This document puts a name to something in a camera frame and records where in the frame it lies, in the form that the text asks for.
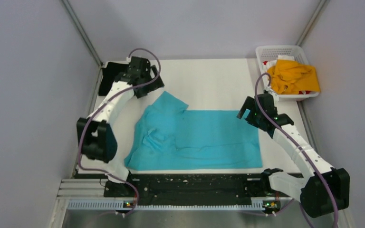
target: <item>blue cloth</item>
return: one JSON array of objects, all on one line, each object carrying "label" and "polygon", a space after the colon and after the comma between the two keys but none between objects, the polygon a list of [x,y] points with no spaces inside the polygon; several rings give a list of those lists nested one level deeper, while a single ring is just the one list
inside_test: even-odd
[{"label": "blue cloth", "polygon": [[138,171],[262,167],[258,129],[238,111],[187,111],[164,92],[136,123],[125,166]]}]

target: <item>metal frame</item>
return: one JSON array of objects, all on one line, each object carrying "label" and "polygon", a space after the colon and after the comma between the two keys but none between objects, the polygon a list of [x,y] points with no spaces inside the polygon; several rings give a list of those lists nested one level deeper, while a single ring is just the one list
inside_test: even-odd
[{"label": "metal frame", "polygon": [[[77,18],[69,1],[68,0],[60,0],[60,1],[63,3],[65,9],[67,10],[67,13],[69,14],[72,22],[74,23],[75,27],[77,28],[82,40],[86,44],[86,46],[87,46],[89,52],[91,53],[91,55],[93,56],[94,60],[96,61],[96,63],[99,66],[101,66],[102,61],[101,61],[99,55],[97,54],[96,50],[94,49],[93,44],[91,43],[89,37],[87,36],[82,24],[80,23],[79,19]],[[329,0],[320,1],[315,12],[313,13],[313,15],[310,19],[310,21],[308,22],[303,33],[299,37],[299,39],[296,43],[297,45],[301,46],[303,44],[305,38],[312,30],[312,28],[316,22],[316,19],[320,16],[321,12],[325,9],[328,2],[329,2]],[[98,94],[98,88],[100,86],[100,81],[101,81],[102,76],[103,75],[102,75],[102,71],[100,68],[98,75],[97,75],[95,89],[93,91],[92,98],[90,101],[89,113],[91,113],[94,109],[96,97]],[[318,152],[319,151],[318,143],[316,142],[316,140],[314,138],[314,134],[312,132],[312,127],[311,127],[312,125],[311,125],[309,118],[307,117],[306,111],[304,109],[304,105],[302,102],[298,102],[298,106],[299,106],[300,114],[303,119],[303,123],[304,123],[305,129],[306,129],[306,132],[307,132],[307,137],[309,139],[309,143]],[[61,185],[59,187],[59,190],[58,190],[57,199],[56,199],[53,213],[51,216],[51,220],[49,223],[49,228],[61,228],[62,227],[68,206],[70,205],[70,203],[72,203],[72,202],[74,203],[73,200],[85,200],[84,202],[86,202],[86,203],[88,202],[87,200],[90,200],[90,202],[92,202],[92,200],[93,201],[94,200],[100,200],[100,201],[104,200],[104,201],[112,201],[112,202],[118,202],[118,200],[131,200],[131,198],[104,198],[103,194],[104,194],[104,191],[106,190],[106,188],[100,184],[100,181],[101,181],[101,179],[63,179],[61,182]],[[255,198],[255,200],[273,200],[273,197],[263,197],[260,199]],[[287,201],[287,200],[289,200],[289,198],[283,197],[282,200]],[[340,211],[340,220],[338,223],[338,227],[339,228],[355,227],[355,223],[353,221],[353,218],[352,218],[352,215],[351,215],[349,209]]]},{"label": "metal frame", "polygon": [[75,25],[77,31],[79,32],[82,40],[86,44],[87,49],[89,49],[90,54],[95,59],[95,62],[97,63],[97,65],[101,66],[103,62],[100,60],[100,57],[98,56],[89,37],[87,36],[85,29],[83,28],[82,24],[80,23],[79,19],[76,16],[75,11],[73,10],[71,4],[69,3],[69,0],[60,0],[60,1],[62,2],[62,4],[64,4],[64,7],[67,10],[68,15],[70,16],[73,24]]}]

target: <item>cable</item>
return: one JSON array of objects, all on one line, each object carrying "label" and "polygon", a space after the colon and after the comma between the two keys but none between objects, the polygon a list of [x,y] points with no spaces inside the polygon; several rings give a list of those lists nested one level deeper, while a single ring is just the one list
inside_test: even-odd
[{"label": "cable", "polygon": [[99,182],[100,182],[100,185],[101,185],[101,186],[106,187],[105,185],[102,185],[102,184],[101,184],[101,178],[100,178]]},{"label": "cable", "polygon": [[280,130],[288,139],[290,139],[293,144],[299,148],[299,150],[301,151],[301,153],[304,155],[304,157],[307,159],[308,163],[311,165],[311,167],[314,169],[314,171],[316,172],[317,176],[320,178],[322,184],[324,185],[325,189],[327,190],[328,196],[331,199],[332,202],[332,206],[334,207],[334,223],[332,225],[332,227],[336,228],[337,224],[338,224],[338,206],[336,205],[335,202],[335,198],[334,195],[331,192],[331,189],[328,186],[327,181],[324,179],[324,177],[321,175],[320,171],[318,171],[317,167],[315,166],[315,164],[311,161],[310,157],[307,155],[307,153],[304,151],[304,149],[300,146],[300,144],[298,144],[298,142],[296,142],[296,140],[294,138],[292,138],[287,132],[285,132],[285,130],[283,130],[279,125],[277,125],[269,116],[268,114],[264,111],[264,109],[262,108],[259,99],[258,99],[258,94],[257,94],[257,89],[258,89],[258,83],[261,80],[261,78],[267,75],[269,77],[269,85],[271,82],[271,76],[268,73],[264,73],[262,75],[260,75],[257,79],[257,82],[255,83],[255,101],[257,102],[257,105],[259,107],[259,109],[261,110],[262,114],[265,116],[266,119],[269,120],[269,122],[271,122],[274,127],[276,127],[278,130]]},{"label": "cable", "polygon": [[139,192],[138,192],[138,189],[136,189],[136,187],[133,184],[131,184],[131,183],[125,181],[125,180],[122,180],[122,179],[114,176],[113,174],[108,173],[106,170],[103,170],[103,169],[92,169],[92,168],[85,168],[85,167],[83,167],[82,166],[82,146],[83,146],[83,141],[84,141],[84,138],[85,138],[85,135],[86,135],[87,127],[92,122],[92,120],[94,119],[94,117],[98,113],[100,113],[100,111],[103,110],[105,108],[105,106],[107,106],[108,102],[111,102],[114,98],[116,98],[117,96],[119,96],[120,94],[122,94],[122,93],[124,93],[124,92],[126,92],[128,90],[140,88],[140,87],[143,87],[143,86],[147,86],[148,84],[153,83],[154,81],[156,81],[156,79],[160,76],[160,72],[162,70],[162,67],[160,65],[159,58],[155,54],[153,54],[151,51],[149,51],[149,50],[147,50],[145,48],[141,48],[141,47],[135,48],[134,50],[132,50],[129,53],[128,57],[131,57],[132,53],[134,53],[135,51],[138,51],[138,50],[146,51],[147,53],[151,54],[156,59],[157,64],[159,66],[159,70],[157,72],[157,75],[152,80],[150,80],[149,82],[146,82],[146,83],[143,83],[143,84],[140,84],[140,85],[136,85],[136,86],[132,86],[132,87],[129,87],[129,88],[126,88],[126,89],[123,89],[123,90],[119,91],[118,93],[116,93],[112,97],[110,97],[108,99],[107,103],[104,103],[101,107],[99,107],[92,114],[92,116],[87,120],[87,123],[86,123],[85,127],[83,128],[82,134],[80,136],[79,148],[77,150],[77,162],[79,164],[80,169],[85,170],[85,171],[98,171],[98,172],[103,172],[103,173],[107,174],[108,176],[114,178],[115,180],[117,180],[119,182],[122,182],[124,184],[127,184],[128,186],[130,186],[135,191],[135,194],[136,194],[136,203],[131,208],[131,210],[125,214],[125,216],[131,214],[135,210],[136,206],[138,205],[138,201],[139,201]]},{"label": "cable", "polygon": [[303,207],[301,206],[300,203],[298,203],[298,205],[300,206],[300,211],[301,214],[303,214],[304,219],[306,220],[307,224],[311,227],[314,228],[313,224],[311,223],[311,221],[308,219],[306,212],[304,211]]}]

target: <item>metal floor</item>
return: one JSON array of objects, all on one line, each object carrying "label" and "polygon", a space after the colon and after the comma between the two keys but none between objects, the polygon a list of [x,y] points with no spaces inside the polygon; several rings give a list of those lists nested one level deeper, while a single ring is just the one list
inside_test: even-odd
[{"label": "metal floor", "polygon": [[[63,228],[308,228],[298,204],[276,217],[258,217],[236,211],[136,211],[126,218],[103,211],[68,210]],[[332,226],[332,217],[313,219],[316,228]]]}]

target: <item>black mounting base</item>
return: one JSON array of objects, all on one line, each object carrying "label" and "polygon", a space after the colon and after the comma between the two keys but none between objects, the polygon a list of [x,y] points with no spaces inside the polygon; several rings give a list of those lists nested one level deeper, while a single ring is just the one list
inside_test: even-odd
[{"label": "black mounting base", "polygon": [[[103,79],[100,83],[98,90],[99,96],[106,96],[110,92],[113,82],[123,81],[129,85],[137,86],[144,83],[148,83],[152,80],[150,72],[153,75],[157,75],[157,68],[155,65],[150,66],[150,61],[146,58],[131,57],[129,64],[120,63],[107,63],[106,68],[103,70]],[[134,89],[134,95],[137,98],[146,96],[149,92],[154,91],[158,88],[164,87],[162,78],[159,76],[151,84],[145,85],[140,88]]]},{"label": "black mounting base", "polygon": [[[323,173],[334,196],[338,210],[349,207],[349,173],[343,168],[334,169]],[[312,218],[317,218],[334,212],[334,206],[328,196],[328,192],[317,175],[308,179],[307,184],[301,189],[300,202],[304,211]]]},{"label": "black mounting base", "polygon": [[[92,174],[76,174],[75,178],[107,179]],[[261,174],[129,174],[127,181],[138,189],[139,205],[249,205],[253,197],[275,196],[275,191],[264,191]],[[104,197],[134,196],[128,185],[106,182]]]},{"label": "black mounting base", "polygon": [[[77,141],[80,142],[82,132],[87,124],[88,119],[79,118],[76,123]],[[105,163],[111,161],[117,151],[117,141],[111,126],[105,122],[92,121],[87,127],[87,131],[83,140],[82,154],[88,159],[100,160]]]}]

